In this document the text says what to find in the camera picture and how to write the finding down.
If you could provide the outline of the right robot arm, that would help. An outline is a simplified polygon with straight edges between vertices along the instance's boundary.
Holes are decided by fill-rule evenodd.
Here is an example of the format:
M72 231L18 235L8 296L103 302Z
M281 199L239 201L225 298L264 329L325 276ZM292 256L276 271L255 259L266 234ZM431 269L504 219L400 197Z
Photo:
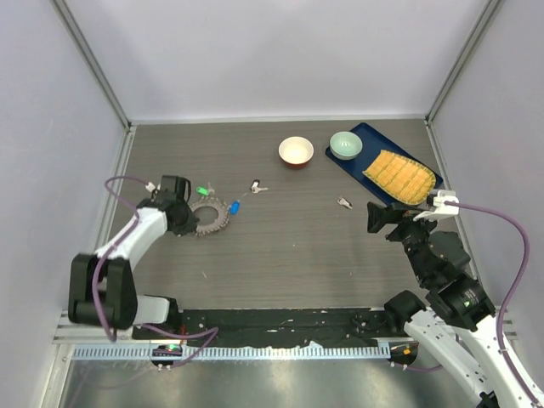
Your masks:
M456 216L463 207L441 192L427 211L402 203L368 203L368 232L394 225L386 238L403 246L419 286L427 292L424 301L410 291L392 297L384 305L383 323L391 334L407 334L420 343L475 406L541 407L543 391L504 332L507 305L529 260L529 238L518 222L497 214L518 230L524 253L513 285L496 307L479 280L466 271L470 257L459 235L435 229L439 220Z

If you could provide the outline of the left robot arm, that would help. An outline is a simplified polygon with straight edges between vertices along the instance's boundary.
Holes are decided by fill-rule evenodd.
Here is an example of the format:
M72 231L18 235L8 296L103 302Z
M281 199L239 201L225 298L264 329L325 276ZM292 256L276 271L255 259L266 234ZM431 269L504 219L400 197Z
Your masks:
M176 236L196 231L198 218L190 209L191 182L164 175L158 185L128 177L144 185L150 196L133 206L114 197L132 211L126 224L110 241L90 254L80 253L71 262L68 298L70 322L100 326L106 337L116 341L119 331L151 325L164 339L175 337L181 319L177 302L170 297L139 295L133 271L153 243L171 232Z

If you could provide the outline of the metal key organizer disc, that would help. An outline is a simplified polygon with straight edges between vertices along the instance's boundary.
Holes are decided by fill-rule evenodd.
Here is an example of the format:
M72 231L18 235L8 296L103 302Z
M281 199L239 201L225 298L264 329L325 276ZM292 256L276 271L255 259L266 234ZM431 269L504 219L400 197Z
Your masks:
M199 237L219 232L230 221L228 205L218 198L201 198L190 204L190 209L198 218L195 235Z

